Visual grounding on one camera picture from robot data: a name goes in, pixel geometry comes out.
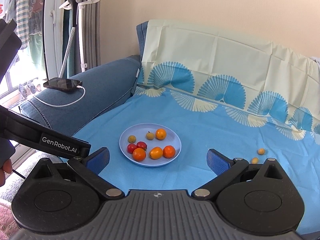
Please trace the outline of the left hand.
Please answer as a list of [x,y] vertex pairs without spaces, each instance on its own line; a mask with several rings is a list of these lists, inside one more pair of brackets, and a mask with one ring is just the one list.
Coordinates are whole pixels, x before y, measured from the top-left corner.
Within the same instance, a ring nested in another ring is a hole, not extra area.
[[11,159],[8,159],[4,162],[3,166],[0,168],[0,186],[5,184],[6,174],[12,173],[12,162]]

